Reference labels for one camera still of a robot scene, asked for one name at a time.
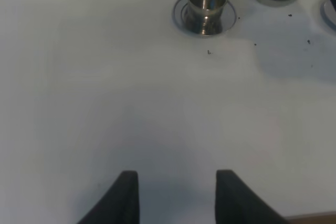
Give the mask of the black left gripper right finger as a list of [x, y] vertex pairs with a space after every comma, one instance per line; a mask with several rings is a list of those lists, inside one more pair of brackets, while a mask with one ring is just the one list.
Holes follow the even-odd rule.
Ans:
[[288, 223], [232, 170], [216, 172], [216, 223]]

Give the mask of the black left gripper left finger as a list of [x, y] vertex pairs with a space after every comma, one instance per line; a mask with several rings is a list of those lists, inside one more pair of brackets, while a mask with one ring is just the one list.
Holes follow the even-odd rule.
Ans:
[[123, 171], [79, 223], [139, 223], [138, 173]]

